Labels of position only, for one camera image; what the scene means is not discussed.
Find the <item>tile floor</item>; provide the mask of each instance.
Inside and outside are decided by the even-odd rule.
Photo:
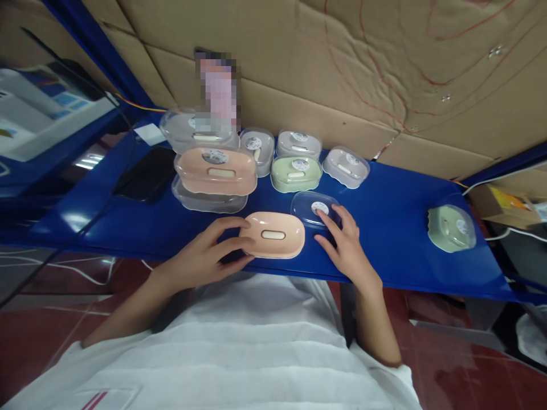
[[[92,269],[91,261],[82,263],[88,264],[88,271]],[[104,280],[103,271],[104,267],[97,268],[94,278]],[[118,261],[113,271],[107,291],[114,296],[108,300],[0,314],[0,406],[53,366],[72,342],[85,338],[101,324],[149,273],[140,261],[130,259]],[[59,284],[82,293],[104,292],[66,269],[42,272],[26,291],[49,289],[54,292]],[[329,285],[339,296],[338,284]],[[495,351],[414,328],[407,320],[409,306],[413,311],[425,310],[429,317],[448,317],[458,324],[465,324],[465,315],[426,294],[385,289],[385,300],[403,360],[413,371],[414,385],[424,409],[536,410],[546,407],[546,376]]]

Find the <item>round sticker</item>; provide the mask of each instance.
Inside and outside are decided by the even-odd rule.
[[[317,210],[322,210],[325,214],[329,214],[329,207],[325,205],[323,202],[316,201],[312,203],[312,211],[314,214],[317,215]]]
[[[295,140],[300,142],[304,142],[308,140],[308,136],[306,134],[292,132],[291,135]]]
[[[346,159],[348,160],[348,162],[352,165],[357,165],[359,164],[359,161],[357,161],[357,158],[354,157],[353,155],[351,155],[350,153],[346,154]]]
[[[262,146],[262,141],[260,140],[260,138],[251,137],[247,141],[245,141],[245,146],[247,147],[247,149],[254,151]]]
[[[204,149],[201,156],[205,161],[212,163],[213,165],[220,165],[228,162],[228,154],[213,148]]]
[[[463,219],[458,219],[456,221],[456,226],[458,228],[458,231],[460,231],[464,235],[467,235],[467,223]]]
[[[309,169],[309,162],[305,159],[298,158],[292,162],[292,166],[298,169],[298,171],[307,171]]]

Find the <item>right hand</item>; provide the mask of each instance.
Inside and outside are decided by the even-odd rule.
[[[324,236],[315,235],[315,240],[325,249],[336,268],[350,278],[359,290],[373,289],[381,293],[382,280],[361,247],[359,227],[355,220],[343,206],[333,205],[332,208],[342,219],[342,229],[321,210],[317,210],[317,214],[334,237],[337,248]]]

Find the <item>white cable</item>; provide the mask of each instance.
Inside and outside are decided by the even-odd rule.
[[[20,259],[20,260],[26,260],[26,261],[30,261],[30,262],[33,262],[31,264],[9,264],[9,265],[0,265],[0,268],[6,268],[6,267],[14,267],[14,266],[29,266],[29,265],[41,265],[42,264],[42,261],[38,260],[38,259],[33,259],[33,258],[27,258],[27,257],[23,257],[23,256],[0,256],[0,258],[2,259]],[[77,259],[77,260],[74,260],[74,261],[64,261],[63,263],[68,263],[68,262],[77,262],[77,261],[80,261],[80,259]],[[84,272],[82,272],[80,269],[77,269],[77,268],[74,268],[72,266],[65,266],[65,265],[59,265],[59,264],[47,264],[48,266],[51,266],[51,267],[56,267],[56,268],[64,268],[64,269],[70,269],[70,270],[73,270],[74,272],[76,273],[79,273],[80,275],[82,275],[84,278],[86,278],[88,281],[90,281],[91,283],[94,283],[95,285],[100,285],[100,286],[104,286],[106,285],[107,283],[110,282],[110,279],[112,278],[112,270],[114,268],[114,264],[116,263],[116,258],[113,257],[112,260],[110,261],[110,268],[108,269],[108,277],[107,277],[107,281],[105,283],[101,283],[101,282],[98,282],[96,281],[95,279],[93,279],[91,276],[88,276],[86,275]]]
[[[87,260],[96,260],[96,259],[104,259],[104,256],[97,256],[97,257],[94,257],[94,258],[86,258],[86,259],[74,259],[74,260],[71,260],[71,261],[61,261],[61,262],[56,262],[57,264],[63,264],[63,263],[70,263],[70,262],[83,262],[83,261],[87,261]]]
[[[542,242],[547,243],[547,239],[542,238],[541,236],[534,235],[533,233],[530,233],[530,232],[519,231],[518,229],[514,229],[514,228],[507,228],[507,230],[504,233],[502,233],[500,236],[496,236],[496,237],[493,237],[493,238],[486,238],[486,240],[491,241],[491,240],[503,239],[507,235],[509,235],[511,233],[511,231],[516,232],[516,233],[520,233],[521,235],[531,236],[533,238],[536,238],[537,240],[540,240]]]
[[[0,255],[15,255],[17,253],[26,253],[26,252],[34,252],[37,251],[37,249],[27,249],[25,251],[15,251],[15,252],[0,252]]]
[[[521,170],[518,170],[518,171],[513,171],[509,174],[505,174],[505,175],[502,175],[500,177],[491,178],[491,179],[487,179],[486,181],[477,182],[476,184],[473,184],[468,189],[466,189],[462,195],[466,196],[469,193],[469,191],[471,191],[473,188],[475,188],[478,185],[482,185],[483,183],[497,181],[498,179],[505,178],[505,177],[510,177],[511,175],[515,175],[515,174],[518,174],[518,173],[521,173],[521,172],[524,172],[524,171],[528,171],[528,170],[531,170],[533,168],[537,168],[537,167],[539,167],[541,165],[545,165],[545,164],[547,164],[547,161],[539,162],[535,165],[529,166],[528,168],[524,168],[524,169],[521,169]]]
[[[8,165],[4,164],[2,161],[0,161],[0,165],[4,167],[3,172],[0,174],[0,177],[5,177],[6,175],[11,174],[11,170],[8,167]]]
[[[144,259],[141,259],[141,262],[150,270],[154,270],[154,268],[152,268],[149,264],[146,263],[146,261]]]

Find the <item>black phone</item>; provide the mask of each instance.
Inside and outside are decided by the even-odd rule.
[[[175,174],[175,152],[154,147],[120,178],[114,195],[141,202],[151,202]]]

